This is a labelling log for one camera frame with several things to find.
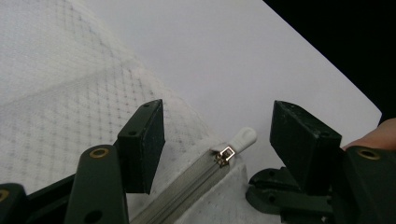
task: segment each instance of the white cap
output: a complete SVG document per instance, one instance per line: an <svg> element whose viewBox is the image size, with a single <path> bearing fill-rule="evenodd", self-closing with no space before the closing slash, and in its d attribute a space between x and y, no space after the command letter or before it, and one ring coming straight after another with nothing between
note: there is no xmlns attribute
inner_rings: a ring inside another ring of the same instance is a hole
<svg viewBox="0 0 396 224"><path fill-rule="evenodd" d="M236 136L228 143L236 154L250 147L257 141L257 133L254 129L245 127L239 130Z"/></svg>

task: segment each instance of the black plastic part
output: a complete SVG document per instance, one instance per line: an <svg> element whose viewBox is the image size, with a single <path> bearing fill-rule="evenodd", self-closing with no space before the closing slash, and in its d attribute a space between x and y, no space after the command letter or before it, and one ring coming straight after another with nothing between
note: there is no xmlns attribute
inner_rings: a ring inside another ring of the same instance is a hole
<svg viewBox="0 0 396 224"><path fill-rule="evenodd" d="M396 152L350 147L342 164L359 211L356 223L396 223Z"/></svg>
<svg viewBox="0 0 396 224"><path fill-rule="evenodd" d="M28 201L22 185L0 185L0 223L24 223L29 215Z"/></svg>
<svg viewBox="0 0 396 224"><path fill-rule="evenodd" d="M63 223L74 175L51 184L28 196L30 216L26 223Z"/></svg>
<svg viewBox="0 0 396 224"><path fill-rule="evenodd" d="M247 201L258 211L281 215L282 221L297 224L332 223L328 196L309 196L302 192L287 168L266 169L249 181Z"/></svg>
<svg viewBox="0 0 396 224"><path fill-rule="evenodd" d="M339 148L338 157L332 166L334 169L333 175L331 176L332 210L335 223L356 224L359 209L343 169L342 162L345 155L346 152Z"/></svg>
<svg viewBox="0 0 396 224"><path fill-rule="evenodd" d="M106 145L86 150L79 159L64 223L128 222L118 151Z"/></svg>
<svg viewBox="0 0 396 224"><path fill-rule="evenodd" d="M150 193L164 144L163 101L141 105L122 128L115 143L120 150L126 192Z"/></svg>
<svg viewBox="0 0 396 224"><path fill-rule="evenodd" d="M339 133L301 107L275 101L270 142L304 192L328 193Z"/></svg>

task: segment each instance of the brass screw insert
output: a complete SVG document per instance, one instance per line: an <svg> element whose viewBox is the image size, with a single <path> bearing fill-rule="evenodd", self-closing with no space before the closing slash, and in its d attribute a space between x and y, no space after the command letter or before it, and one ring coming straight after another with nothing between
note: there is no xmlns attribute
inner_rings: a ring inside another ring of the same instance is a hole
<svg viewBox="0 0 396 224"><path fill-rule="evenodd" d="M105 147L99 147L90 152L90 157L94 159L101 159L108 154L109 150Z"/></svg>
<svg viewBox="0 0 396 224"><path fill-rule="evenodd" d="M367 160L378 161L381 159L381 156L378 153L366 148L359 149L358 154Z"/></svg>
<svg viewBox="0 0 396 224"><path fill-rule="evenodd" d="M9 195L9 191L6 189L0 189L0 202L6 199Z"/></svg>

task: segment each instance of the white fabric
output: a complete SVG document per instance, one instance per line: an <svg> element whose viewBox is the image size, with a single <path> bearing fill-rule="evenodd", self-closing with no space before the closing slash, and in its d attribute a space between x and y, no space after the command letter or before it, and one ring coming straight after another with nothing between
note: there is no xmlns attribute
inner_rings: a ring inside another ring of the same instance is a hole
<svg viewBox="0 0 396 224"><path fill-rule="evenodd" d="M162 98L166 144L151 194L128 195L132 218L221 142L77 1L2 3L0 34L0 183L32 193L73 174L84 150Z"/></svg>
<svg viewBox="0 0 396 224"><path fill-rule="evenodd" d="M247 168L240 157L233 169L214 188L201 197L177 224L183 223L280 223L280 216L263 214L245 199L248 190Z"/></svg>

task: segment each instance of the metal clip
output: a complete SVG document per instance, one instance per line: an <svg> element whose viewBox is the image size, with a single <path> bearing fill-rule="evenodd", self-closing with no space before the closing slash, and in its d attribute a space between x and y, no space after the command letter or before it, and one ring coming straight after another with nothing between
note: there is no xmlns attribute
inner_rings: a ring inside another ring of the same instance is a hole
<svg viewBox="0 0 396 224"><path fill-rule="evenodd" d="M226 147L221 152L216 154L216 162L220 165L220 167L223 167L228 165L230 158L232 158L234 155L235 152L233 149L231 147Z"/></svg>

